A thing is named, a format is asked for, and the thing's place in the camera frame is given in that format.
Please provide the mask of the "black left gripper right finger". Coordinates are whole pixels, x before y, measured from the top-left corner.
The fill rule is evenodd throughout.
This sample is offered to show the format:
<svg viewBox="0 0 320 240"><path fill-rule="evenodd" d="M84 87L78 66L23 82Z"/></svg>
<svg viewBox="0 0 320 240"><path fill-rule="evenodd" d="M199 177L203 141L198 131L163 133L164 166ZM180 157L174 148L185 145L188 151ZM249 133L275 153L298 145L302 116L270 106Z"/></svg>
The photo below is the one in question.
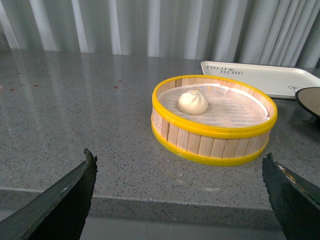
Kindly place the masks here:
<svg viewBox="0 0 320 240"><path fill-rule="evenodd" d="M262 176L271 208L288 240L320 238L320 188L281 165L269 153Z"/></svg>

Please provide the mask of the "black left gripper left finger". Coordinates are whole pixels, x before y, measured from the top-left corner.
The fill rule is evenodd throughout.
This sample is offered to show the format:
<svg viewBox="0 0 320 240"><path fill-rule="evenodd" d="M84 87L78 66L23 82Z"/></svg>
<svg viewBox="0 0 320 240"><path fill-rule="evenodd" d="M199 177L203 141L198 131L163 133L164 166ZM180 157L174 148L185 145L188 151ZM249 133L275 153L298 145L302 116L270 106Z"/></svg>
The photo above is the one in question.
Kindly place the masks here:
<svg viewBox="0 0 320 240"><path fill-rule="evenodd" d="M78 240L91 208L97 157L85 160L54 185L0 223L2 240Z"/></svg>

